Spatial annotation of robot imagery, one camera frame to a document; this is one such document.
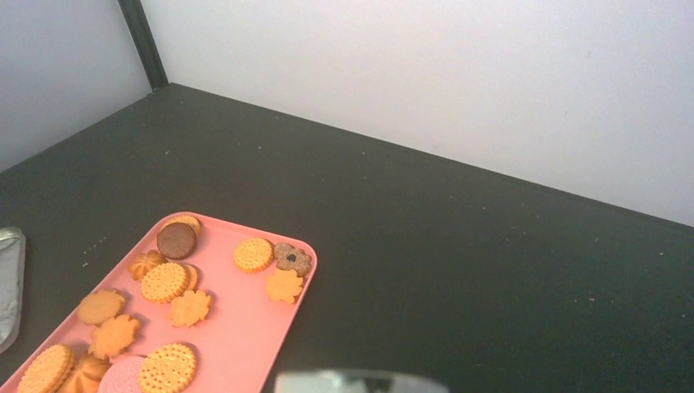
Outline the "metal serving tongs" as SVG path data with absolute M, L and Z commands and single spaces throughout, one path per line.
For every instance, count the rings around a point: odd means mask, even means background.
M 359 369 L 292 371 L 277 375 L 274 392 L 336 393 L 448 393 L 450 389 L 428 377 Z

